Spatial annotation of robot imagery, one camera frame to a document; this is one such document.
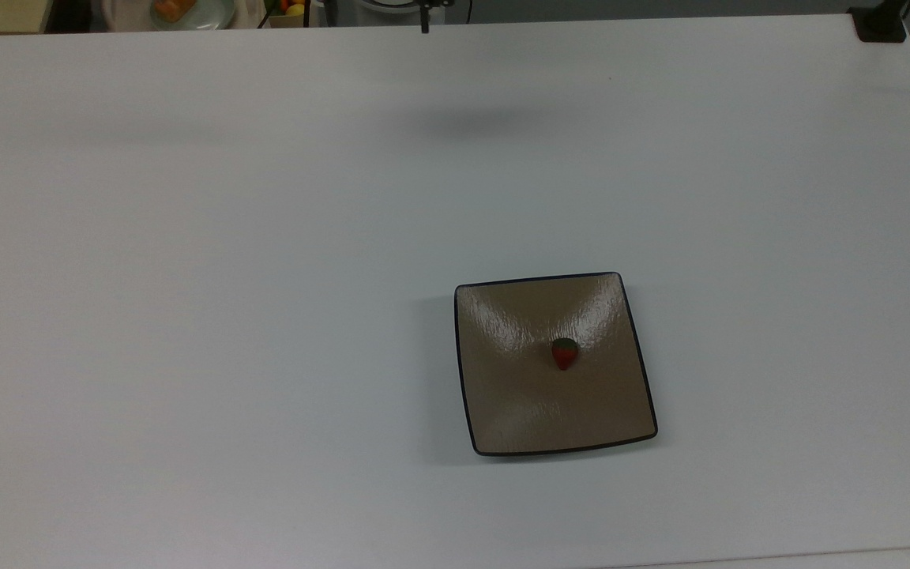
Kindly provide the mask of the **dark grey white gripper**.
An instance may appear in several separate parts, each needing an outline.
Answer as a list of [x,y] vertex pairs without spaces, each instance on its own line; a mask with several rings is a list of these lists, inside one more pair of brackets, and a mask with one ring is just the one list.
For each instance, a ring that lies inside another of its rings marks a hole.
[[420,7],[420,32],[427,35],[430,31],[431,9],[447,8],[453,6],[455,2],[455,0],[415,0],[414,3]]

